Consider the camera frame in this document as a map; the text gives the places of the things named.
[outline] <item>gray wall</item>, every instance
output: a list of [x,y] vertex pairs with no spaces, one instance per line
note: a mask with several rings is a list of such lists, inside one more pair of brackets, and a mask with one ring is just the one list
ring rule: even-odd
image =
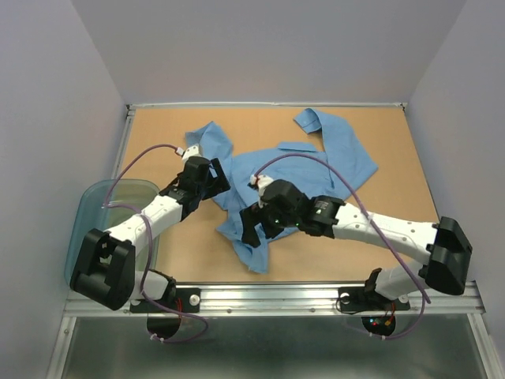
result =
[[0,377],[45,377],[77,205],[124,106],[69,0],[2,1],[0,51]]
[[465,0],[73,0],[127,103],[409,99]]
[[502,358],[504,18],[503,0],[469,0],[407,108],[436,206],[458,218],[473,243],[473,275]]

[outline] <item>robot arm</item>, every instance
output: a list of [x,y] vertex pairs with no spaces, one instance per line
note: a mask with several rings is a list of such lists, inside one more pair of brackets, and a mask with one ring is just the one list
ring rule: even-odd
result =
[[[198,208],[200,201],[230,189],[219,161],[203,158],[198,146],[188,148],[182,161],[184,170],[142,209],[153,238],[185,219]],[[82,242],[70,287],[112,310],[121,308],[129,300],[142,298],[143,273],[135,271],[135,260],[147,244],[148,231],[140,215],[133,215],[105,231],[89,231]],[[170,301],[175,280],[151,270],[144,289],[153,299]]]
[[[309,199],[292,183],[272,180],[261,175],[252,178],[260,200],[241,211],[244,226],[242,241],[258,246],[255,226],[260,223],[267,238],[274,238],[285,227],[297,227],[309,235],[353,239],[384,247],[382,238],[370,225],[373,219],[399,252],[413,258],[411,271],[423,286],[449,295],[461,295],[472,246],[458,223],[442,217],[440,222],[418,223],[369,213],[341,199],[318,196]],[[391,303],[402,295],[417,291],[402,266],[378,268],[365,281],[364,287],[350,289],[351,302],[365,309],[375,309],[377,303]]]

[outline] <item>cardboard surface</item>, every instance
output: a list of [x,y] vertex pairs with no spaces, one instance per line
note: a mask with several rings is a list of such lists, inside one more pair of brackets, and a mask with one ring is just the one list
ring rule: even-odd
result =
[[[274,148],[280,141],[308,141],[323,150],[318,135],[305,134],[293,117],[303,108],[165,108],[136,111],[125,148],[124,167],[147,147],[171,143],[185,147],[184,133],[219,124],[234,143],[234,155]],[[412,221],[437,221],[405,116],[398,108],[321,107],[344,117],[379,170],[357,191],[369,211]],[[169,149],[148,153],[127,173],[164,188],[181,171]],[[378,267],[397,265],[391,252],[361,242],[310,237],[301,232],[272,242],[269,273],[250,272],[231,243],[215,229],[226,219],[213,201],[203,201],[183,223],[160,239],[156,268],[177,281],[268,282],[364,280]]]

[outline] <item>plastic container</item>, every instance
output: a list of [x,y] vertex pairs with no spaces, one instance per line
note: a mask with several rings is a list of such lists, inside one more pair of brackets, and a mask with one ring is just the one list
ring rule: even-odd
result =
[[[76,264],[80,245],[86,233],[93,228],[104,231],[109,227],[122,223],[133,215],[133,212],[128,209],[103,207],[103,200],[113,182],[113,180],[103,180],[94,184],[84,192],[80,199],[65,263],[65,280],[68,284],[70,284],[73,267]],[[114,189],[111,203],[128,204],[142,209],[155,198],[158,192],[159,188],[147,180],[122,179]],[[152,268],[156,263],[158,240],[158,238],[154,240]],[[148,248],[146,247],[137,256],[137,270],[144,270],[147,259]]]

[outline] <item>shirt sleeve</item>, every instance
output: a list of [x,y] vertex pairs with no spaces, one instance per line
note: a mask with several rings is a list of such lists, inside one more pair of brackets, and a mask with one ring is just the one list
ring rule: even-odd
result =
[[[339,116],[307,108],[294,121],[306,132],[322,131],[327,162],[353,187],[358,189],[377,171],[377,165],[354,134],[349,123]],[[347,198],[350,191],[337,176],[330,173],[337,193]]]
[[[230,180],[232,166],[233,144],[215,122],[210,122],[203,128],[185,134],[186,145],[199,144],[207,159],[218,158],[224,175]],[[228,196],[230,191],[214,196],[214,200],[221,209],[227,210]]]

